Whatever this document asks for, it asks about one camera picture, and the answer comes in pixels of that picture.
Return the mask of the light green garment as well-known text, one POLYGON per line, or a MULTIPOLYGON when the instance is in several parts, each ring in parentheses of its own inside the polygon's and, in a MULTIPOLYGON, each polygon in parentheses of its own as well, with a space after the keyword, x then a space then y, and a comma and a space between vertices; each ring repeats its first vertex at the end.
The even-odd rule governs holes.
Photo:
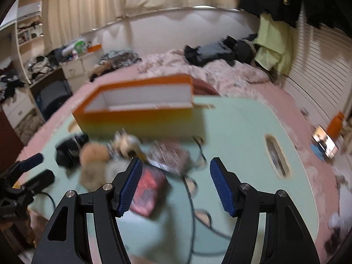
POLYGON ((293 60, 292 28, 285 22, 274 21, 270 14, 260 15, 260 27, 255 44, 260 48, 255 61, 267 71, 274 69, 288 76, 293 60))

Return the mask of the white drawer cabinet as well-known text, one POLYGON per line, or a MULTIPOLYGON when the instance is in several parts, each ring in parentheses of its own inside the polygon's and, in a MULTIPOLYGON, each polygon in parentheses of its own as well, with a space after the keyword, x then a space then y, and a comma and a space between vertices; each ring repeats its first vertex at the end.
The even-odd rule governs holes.
POLYGON ((61 65, 72 93, 75 93, 84 83, 89 81, 88 73, 99 63, 103 54, 103 49, 99 49, 61 65))

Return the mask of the dark clothes pile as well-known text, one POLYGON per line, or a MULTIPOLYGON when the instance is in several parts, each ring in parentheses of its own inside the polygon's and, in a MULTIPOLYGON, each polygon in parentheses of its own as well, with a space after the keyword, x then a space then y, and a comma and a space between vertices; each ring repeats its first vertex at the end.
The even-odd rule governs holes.
POLYGON ((222 38, 214 43, 192 48, 184 47, 184 57, 187 62, 197 67, 204 67, 215 60, 224 60, 229 66, 239 63, 251 64, 260 46, 254 44, 257 34, 251 34, 243 39, 231 36, 222 38))

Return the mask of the dark red pillow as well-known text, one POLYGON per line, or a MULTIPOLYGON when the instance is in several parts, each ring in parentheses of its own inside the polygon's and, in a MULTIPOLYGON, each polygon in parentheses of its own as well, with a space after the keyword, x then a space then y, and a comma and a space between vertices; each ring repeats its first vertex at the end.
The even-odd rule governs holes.
POLYGON ((216 95, 220 94, 207 82, 201 79, 193 78, 193 93, 194 95, 216 95))

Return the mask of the tan fluffy pompom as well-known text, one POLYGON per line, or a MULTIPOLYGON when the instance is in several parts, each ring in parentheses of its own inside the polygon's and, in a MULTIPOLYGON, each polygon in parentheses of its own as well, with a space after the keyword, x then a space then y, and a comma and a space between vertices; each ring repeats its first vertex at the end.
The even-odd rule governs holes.
POLYGON ((110 152, 106 145, 97 142, 87 142, 79 153, 79 160, 82 166, 96 161, 108 161, 110 152))

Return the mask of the red black card pack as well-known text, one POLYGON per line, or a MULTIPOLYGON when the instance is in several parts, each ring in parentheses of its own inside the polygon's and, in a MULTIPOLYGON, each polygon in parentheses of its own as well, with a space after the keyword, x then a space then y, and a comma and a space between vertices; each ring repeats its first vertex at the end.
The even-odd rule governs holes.
POLYGON ((150 217, 166 184, 167 178, 163 171, 143 166, 143 173, 129 210, 140 216, 150 217))

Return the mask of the smartphone with lit screen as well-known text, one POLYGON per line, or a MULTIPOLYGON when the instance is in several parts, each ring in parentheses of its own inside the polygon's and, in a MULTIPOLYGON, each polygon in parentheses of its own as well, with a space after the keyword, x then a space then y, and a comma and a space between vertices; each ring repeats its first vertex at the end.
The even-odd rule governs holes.
POLYGON ((320 160, 332 160, 335 157, 338 147, 321 126, 316 127, 312 134, 312 139, 313 143, 310 147, 320 160))

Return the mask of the dark red wardrobe door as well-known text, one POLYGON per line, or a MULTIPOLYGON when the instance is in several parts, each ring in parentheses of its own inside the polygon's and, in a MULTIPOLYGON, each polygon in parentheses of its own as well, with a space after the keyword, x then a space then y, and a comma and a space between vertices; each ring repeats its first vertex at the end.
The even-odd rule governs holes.
POLYGON ((7 116, 0 112, 0 171, 3 173, 16 160, 24 145, 10 125, 7 116))

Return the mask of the pink floral duvet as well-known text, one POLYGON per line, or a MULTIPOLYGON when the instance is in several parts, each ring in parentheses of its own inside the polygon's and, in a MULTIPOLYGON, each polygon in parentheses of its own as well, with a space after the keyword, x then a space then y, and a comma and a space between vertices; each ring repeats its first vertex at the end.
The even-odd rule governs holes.
POLYGON ((161 54, 149 54, 137 64, 142 77, 157 77, 184 73, 210 84, 223 97, 243 97, 259 101, 269 107, 282 122, 298 150, 307 150, 312 143, 313 125, 280 86, 269 81, 263 70, 245 63, 230 66, 215 60, 205 67, 189 64, 181 49, 161 54))

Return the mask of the patterned clothes heap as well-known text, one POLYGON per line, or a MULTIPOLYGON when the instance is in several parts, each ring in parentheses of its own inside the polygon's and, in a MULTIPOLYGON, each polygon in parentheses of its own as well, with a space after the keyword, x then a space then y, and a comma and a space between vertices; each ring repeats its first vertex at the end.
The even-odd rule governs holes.
POLYGON ((133 50, 111 50, 102 55, 98 64, 93 67, 90 73, 88 73, 89 80, 90 82, 93 82, 96 78, 106 73, 132 66, 140 61, 140 56, 133 50))

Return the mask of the orange cardboard box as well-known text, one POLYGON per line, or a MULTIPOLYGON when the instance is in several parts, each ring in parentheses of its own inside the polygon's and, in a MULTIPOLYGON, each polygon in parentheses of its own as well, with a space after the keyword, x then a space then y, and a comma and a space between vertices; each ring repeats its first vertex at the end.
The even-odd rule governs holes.
POLYGON ((101 85, 73 116, 91 138, 109 138, 120 130, 139 138, 206 138, 204 107, 194 103, 189 75, 101 85))

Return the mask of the black hanging jacket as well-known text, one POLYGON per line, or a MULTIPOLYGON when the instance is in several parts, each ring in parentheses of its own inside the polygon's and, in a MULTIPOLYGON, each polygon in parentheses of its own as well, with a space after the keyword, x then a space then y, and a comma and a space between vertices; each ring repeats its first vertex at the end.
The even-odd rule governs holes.
POLYGON ((304 10, 310 26, 319 29, 324 24, 351 37, 351 0, 240 0, 239 8, 255 16, 268 13, 294 28, 304 10))

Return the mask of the white pink bedsheet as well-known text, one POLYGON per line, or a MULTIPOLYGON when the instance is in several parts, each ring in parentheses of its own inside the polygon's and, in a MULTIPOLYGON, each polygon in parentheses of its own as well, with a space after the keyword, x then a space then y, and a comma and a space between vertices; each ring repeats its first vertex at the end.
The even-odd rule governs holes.
MULTIPOLYGON (((18 159, 24 160, 40 152, 40 150, 49 143, 51 137, 61 128, 61 125, 71 115, 71 112, 82 103, 83 99, 87 97, 89 93, 92 93, 92 91, 100 85, 147 78, 151 77, 142 77, 140 73, 138 73, 137 65, 134 65, 108 73, 99 77, 93 83, 84 83, 73 97, 69 98, 63 107, 34 134, 28 145, 26 145, 18 155, 18 159)), ((289 80, 284 80, 283 84, 284 86, 281 88, 289 93, 304 117, 311 122, 313 127, 317 125, 326 126, 329 123, 329 118, 324 116, 320 110, 316 109, 316 104, 307 94, 303 93, 289 80)), ((339 156, 337 158, 337 164, 332 166, 319 160, 310 149, 297 149, 297 151, 313 189, 319 216, 319 231, 316 247, 320 261, 326 263, 330 259, 330 255, 328 255, 328 251, 325 248, 325 242, 329 240, 332 235, 332 230, 328 227, 328 220, 334 212, 340 210, 338 204, 338 187, 335 178, 339 177, 347 181, 350 185, 351 166, 345 156, 339 156)))

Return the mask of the white fluffy pompom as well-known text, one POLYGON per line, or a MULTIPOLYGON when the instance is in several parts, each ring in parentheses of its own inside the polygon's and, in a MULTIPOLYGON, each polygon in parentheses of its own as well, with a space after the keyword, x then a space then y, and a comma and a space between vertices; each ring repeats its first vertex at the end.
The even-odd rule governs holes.
POLYGON ((111 183, 118 173, 126 171, 129 163, 130 160, 125 159, 113 159, 109 161, 105 170, 105 182, 111 183))

